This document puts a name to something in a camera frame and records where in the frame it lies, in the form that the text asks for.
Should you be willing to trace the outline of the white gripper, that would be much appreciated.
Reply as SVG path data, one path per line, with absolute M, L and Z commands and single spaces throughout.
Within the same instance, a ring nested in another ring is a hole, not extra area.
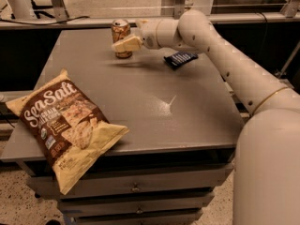
M 137 19 L 135 24 L 140 29 L 142 38 L 136 35 L 126 36 L 116 41 L 112 45 L 112 50 L 116 53 L 135 52 L 138 51 L 142 45 L 148 49 L 160 49 L 158 43 L 158 25 L 160 23 L 161 20 Z

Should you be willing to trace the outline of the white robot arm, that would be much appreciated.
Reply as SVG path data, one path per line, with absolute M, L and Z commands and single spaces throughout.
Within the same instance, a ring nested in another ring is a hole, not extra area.
M 138 20 L 115 52 L 173 48 L 205 53 L 251 118 L 235 150 L 232 225 L 300 225 L 300 96 L 191 9 L 178 20 Z

